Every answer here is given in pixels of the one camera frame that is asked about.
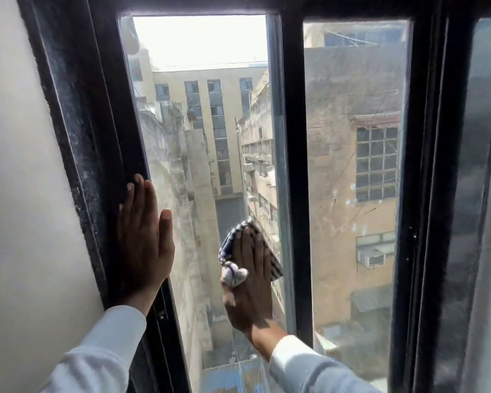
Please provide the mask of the person's right hand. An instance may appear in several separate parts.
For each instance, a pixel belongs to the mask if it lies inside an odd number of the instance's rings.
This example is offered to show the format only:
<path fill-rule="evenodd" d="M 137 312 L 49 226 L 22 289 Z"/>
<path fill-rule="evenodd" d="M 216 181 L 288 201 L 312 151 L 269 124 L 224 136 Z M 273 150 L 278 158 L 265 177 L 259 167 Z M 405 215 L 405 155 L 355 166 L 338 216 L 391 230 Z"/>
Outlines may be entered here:
<path fill-rule="evenodd" d="M 287 333 L 273 319 L 271 294 L 271 253 L 262 233 L 245 228 L 236 235 L 232 260 L 249 271 L 246 281 L 236 287 L 236 313 L 228 313 L 232 326 L 249 340 L 268 337 L 279 340 Z"/>

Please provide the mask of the person's left hand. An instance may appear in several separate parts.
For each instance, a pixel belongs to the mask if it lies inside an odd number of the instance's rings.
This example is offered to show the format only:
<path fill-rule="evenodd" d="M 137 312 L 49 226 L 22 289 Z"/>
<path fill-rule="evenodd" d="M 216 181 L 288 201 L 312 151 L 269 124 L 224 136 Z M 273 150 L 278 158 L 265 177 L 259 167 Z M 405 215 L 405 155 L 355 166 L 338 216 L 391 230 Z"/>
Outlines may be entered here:
<path fill-rule="evenodd" d="M 159 256 L 161 211 L 158 210 L 152 182 L 137 173 L 126 189 L 117 221 L 118 244 L 127 276 L 122 303 L 147 316 L 162 284 L 170 276 L 174 262 L 167 262 Z"/>

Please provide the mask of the beige building with tall windows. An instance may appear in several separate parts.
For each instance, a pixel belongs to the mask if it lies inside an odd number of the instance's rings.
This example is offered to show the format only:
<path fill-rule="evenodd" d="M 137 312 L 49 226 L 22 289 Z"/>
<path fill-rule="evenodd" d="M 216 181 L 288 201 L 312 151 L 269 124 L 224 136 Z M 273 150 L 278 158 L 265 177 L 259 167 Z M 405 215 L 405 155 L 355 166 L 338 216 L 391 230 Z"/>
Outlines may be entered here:
<path fill-rule="evenodd" d="M 220 240 L 246 215 L 236 123 L 242 118 L 241 78 L 258 78 L 266 61 L 210 65 L 209 69 L 152 68 L 157 100 L 182 104 L 192 129 L 203 129 L 214 187 Z"/>

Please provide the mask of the grey concrete building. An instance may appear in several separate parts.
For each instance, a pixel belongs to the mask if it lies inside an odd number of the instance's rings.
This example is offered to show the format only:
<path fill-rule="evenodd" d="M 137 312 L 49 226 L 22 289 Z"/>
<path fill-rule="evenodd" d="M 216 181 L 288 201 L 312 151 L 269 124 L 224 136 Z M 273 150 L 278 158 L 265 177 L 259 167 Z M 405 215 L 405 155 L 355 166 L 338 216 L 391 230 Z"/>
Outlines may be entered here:
<path fill-rule="evenodd" d="M 233 332 L 220 299 L 221 244 L 207 141 L 188 128 L 182 104 L 137 103 L 137 117 L 158 210 L 173 214 L 175 261 L 169 278 L 189 388 L 202 393 L 210 368 L 229 362 Z"/>

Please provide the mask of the blue roof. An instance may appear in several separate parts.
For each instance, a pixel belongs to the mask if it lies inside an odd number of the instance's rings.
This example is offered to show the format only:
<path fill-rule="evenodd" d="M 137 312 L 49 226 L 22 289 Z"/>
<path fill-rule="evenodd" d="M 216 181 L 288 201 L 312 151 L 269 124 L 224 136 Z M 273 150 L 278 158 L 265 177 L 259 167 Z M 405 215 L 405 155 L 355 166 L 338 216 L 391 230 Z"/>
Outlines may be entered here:
<path fill-rule="evenodd" d="M 253 358 L 202 371 L 199 393 L 271 393 L 263 361 Z"/>

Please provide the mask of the wide window glass pane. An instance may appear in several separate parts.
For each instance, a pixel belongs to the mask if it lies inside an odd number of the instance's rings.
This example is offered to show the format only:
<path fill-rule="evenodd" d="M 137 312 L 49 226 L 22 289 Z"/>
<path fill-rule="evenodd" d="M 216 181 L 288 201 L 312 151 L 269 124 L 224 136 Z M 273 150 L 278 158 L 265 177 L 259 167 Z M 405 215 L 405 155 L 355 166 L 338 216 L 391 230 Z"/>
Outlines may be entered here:
<path fill-rule="evenodd" d="M 173 212 L 170 274 L 192 393 L 283 393 L 221 300 L 220 248 L 250 222 L 275 257 L 285 327 L 264 15 L 120 18 L 158 209 Z"/>

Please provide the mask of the person's left forearm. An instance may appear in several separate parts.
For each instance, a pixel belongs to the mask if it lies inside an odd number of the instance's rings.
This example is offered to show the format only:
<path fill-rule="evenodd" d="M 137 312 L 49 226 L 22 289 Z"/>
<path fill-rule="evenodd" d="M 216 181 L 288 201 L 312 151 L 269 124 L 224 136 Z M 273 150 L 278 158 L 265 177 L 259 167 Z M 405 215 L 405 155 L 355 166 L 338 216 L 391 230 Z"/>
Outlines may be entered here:
<path fill-rule="evenodd" d="M 65 353 L 39 393 L 126 393 L 145 328 L 145 316 L 136 308 L 108 309 L 80 344 Z"/>

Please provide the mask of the blue white checked cloth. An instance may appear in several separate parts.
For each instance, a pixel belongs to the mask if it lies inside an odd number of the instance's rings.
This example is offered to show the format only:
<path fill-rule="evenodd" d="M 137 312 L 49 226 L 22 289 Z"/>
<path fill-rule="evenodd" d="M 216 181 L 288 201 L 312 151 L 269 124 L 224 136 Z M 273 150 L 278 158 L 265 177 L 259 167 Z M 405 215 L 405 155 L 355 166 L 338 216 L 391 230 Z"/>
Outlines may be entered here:
<path fill-rule="evenodd" d="M 223 243 L 221 244 L 218 260 L 221 266 L 224 268 L 224 273 L 222 276 L 222 281 L 226 286 L 230 288 L 235 288 L 242 283 L 244 283 L 249 276 L 249 271 L 245 268 L 240 268 L 233 260 L 233 246 L 236 239 L 236 235 L 242 232 L 245 228 L 251 228 L 255 232 L 259 231 L 259 228 L 254 224 L 252 218 L 248 218 L 235 227 L 233 227 L 225 237 Z M 268 242 L 264 241 L 264 246 L 271 253 L 271 281 L 275 282 L 276 280 L 283 277 L 283 269 L 282 265 L 279 262 L 278 257 L 275 252 L 271 249 Z"/>

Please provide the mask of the black window frame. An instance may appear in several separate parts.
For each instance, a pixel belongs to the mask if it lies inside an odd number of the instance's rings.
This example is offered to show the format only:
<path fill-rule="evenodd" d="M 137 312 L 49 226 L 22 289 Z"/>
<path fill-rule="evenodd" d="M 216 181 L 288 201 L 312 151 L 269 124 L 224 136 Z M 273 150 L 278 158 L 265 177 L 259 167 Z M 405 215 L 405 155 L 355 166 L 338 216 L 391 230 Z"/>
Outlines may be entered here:
<path fill-rule="evenodd" d="M 491 0 L 18 3 L 105 306 L 150 179 L 120 18 L 264 15 L 288 332 L 384 393 L 491 393 Z M 128 393 L 190 393 L 170 299 Z"/>

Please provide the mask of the white air conditioner unit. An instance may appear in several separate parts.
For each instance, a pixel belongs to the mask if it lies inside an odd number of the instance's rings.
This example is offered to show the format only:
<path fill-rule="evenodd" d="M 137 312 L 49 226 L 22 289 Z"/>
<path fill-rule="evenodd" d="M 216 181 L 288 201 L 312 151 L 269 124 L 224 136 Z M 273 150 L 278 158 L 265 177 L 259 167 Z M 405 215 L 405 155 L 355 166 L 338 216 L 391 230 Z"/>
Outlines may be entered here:
<path fill-rule="evenodd" d="M 374 268 L 385 264 L 386 253 L 376 248 L 357 250 L 357 262 L 366 268 Z"/>

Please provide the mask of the beige building with balconies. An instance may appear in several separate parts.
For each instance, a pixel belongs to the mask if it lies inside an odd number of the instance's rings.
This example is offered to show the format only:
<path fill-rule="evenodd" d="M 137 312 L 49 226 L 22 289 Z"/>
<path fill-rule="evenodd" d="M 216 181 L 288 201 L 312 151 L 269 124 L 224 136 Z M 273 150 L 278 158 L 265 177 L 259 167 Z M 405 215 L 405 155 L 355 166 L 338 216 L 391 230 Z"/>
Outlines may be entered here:
<path fill-rule="evenodd" d="M 286 326 L 286 295 L 273 133 L 270 76 L 266 69 L 258 78 L 241 78 L 242 118 L 236 123 L 241 158 L 246 218 L 263 235 L 274 253 L 271 292 L 274 316 Z"/>

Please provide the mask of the person's right forearm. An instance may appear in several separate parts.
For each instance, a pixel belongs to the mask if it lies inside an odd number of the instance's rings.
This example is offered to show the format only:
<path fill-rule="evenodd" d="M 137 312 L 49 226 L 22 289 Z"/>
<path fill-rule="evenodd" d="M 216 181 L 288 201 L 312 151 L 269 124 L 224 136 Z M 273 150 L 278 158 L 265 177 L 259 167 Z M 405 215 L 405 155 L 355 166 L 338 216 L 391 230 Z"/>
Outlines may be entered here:
<path fill-rule="evenodd" d="M 341 362 L 312 350 L 273 321 L 262 320 L 246 336 L 269 362 L 269 372 L 285 393 L 382 393 Z"/>

